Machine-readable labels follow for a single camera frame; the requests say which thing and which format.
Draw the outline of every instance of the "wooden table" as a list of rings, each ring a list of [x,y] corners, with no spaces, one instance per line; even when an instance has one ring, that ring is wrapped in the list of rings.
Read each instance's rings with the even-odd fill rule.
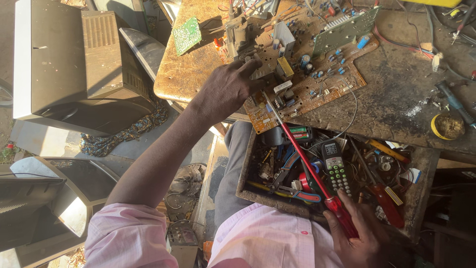
[[[199,22],[225,17],[227,13],[219,11],[217,5],[226,6],[226,3],[227,1],[183,0],[174,27],[180,26],[195,15]],[[290,0],[282,0],[279,10],[286,9],[292,3],[294,2]],[[410,21],[419,29],[420,41],[428,43],[430,34],[426,14],[411,12],[409,15]],[[220,21],[212,21],[207,28],[220,25]],[[407,24],[404,12],[382,10],[376,25],[384,37],[405,44],[416,44],[415,29]],[[174,38],[171,36],[157,74],[155,94],[162,99],[186,106],[213,69],[222,64],[213,45],[213,38],[222,34],[220,32],[204,36],[204,41],[198,48],[180,57],[176,54]],[[471,64],[474,66],[468,57],[471,48],[458,43],[451,46],[450,36],[438,22],[435,22],[435,40],[437,48],[445,53],[450,65],[457,72],[467,72],[471,69]],[[430,128],[431,119],[440,110],[431,104],[421,103],[431,94],[435,83],[443,79],[457,79],[450,72],[432,73],[430,60],[422,54],[383,41],[378,49],[356,59],[354,63],[367,85],[355,91],[358,112],[348,130],[349,133],[468,154],[476,151],[475,129],[466,126],[466,134],[462,138],[455,141],[442,140],[436,137]],[[470,92],[474,90],[476,85],[473,84],[455,92],[455,95],[466,109],[476,116],[475,111],[471,110],[476,94]],[[353,97],[346,95],[292,122],[339,131],[349,124],[354,107]],[[243,108],[231,118],[249,120]]]

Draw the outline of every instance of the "hand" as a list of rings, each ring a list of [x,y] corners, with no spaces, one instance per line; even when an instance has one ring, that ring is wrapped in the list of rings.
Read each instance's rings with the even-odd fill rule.
[[[192,99],[189,106],[205,118],[210,126],[236,112],[253,93],[263,89],[263,80],[250,80],[250,75],[263,63],[252,59],[243,64],[235,61],[217,67]]]
[[[334,250],[342,264],[347,268],[386,267],[389,238],[372,208],[364,204],[355,204],[343,190],[339,190],[338,194],[352,216],[352,222],[360,237],[347,239],[336,216],[328,210],[324,211],[334,240]]]

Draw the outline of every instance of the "blue soldering iron handle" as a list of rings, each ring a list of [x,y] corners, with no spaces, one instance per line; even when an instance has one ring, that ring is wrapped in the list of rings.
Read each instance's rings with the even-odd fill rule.
[[[459,114],[463,117],[463,120],[470,126],[475,127],[476,123],[474,118],[468,114],[468,112],[464,109],[463,105],[459,100],[455,97],[455,95],[451,92],[446,83],[446,80],[438,82],[435,84],[435,87],[439,89],[448,99],[449,105],[453,106],[453,108],[457,109]]]

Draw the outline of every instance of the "man's left hand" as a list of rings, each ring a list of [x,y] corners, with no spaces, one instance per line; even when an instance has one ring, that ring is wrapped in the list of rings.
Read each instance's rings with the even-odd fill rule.
[[[245,64],[235,61],[217,67],[188,106],[211,125],[225,120],[249,96],[264,88],[265,81],[249,78],[261,66],[261,61],[252,59]]]

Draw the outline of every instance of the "yellow transformer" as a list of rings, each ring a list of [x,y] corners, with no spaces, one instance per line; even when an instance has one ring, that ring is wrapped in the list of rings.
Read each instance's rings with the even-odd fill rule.
[[[405,2],[413,2],[425,5],[440,6],[454,8],[461,0],[403,0]]]

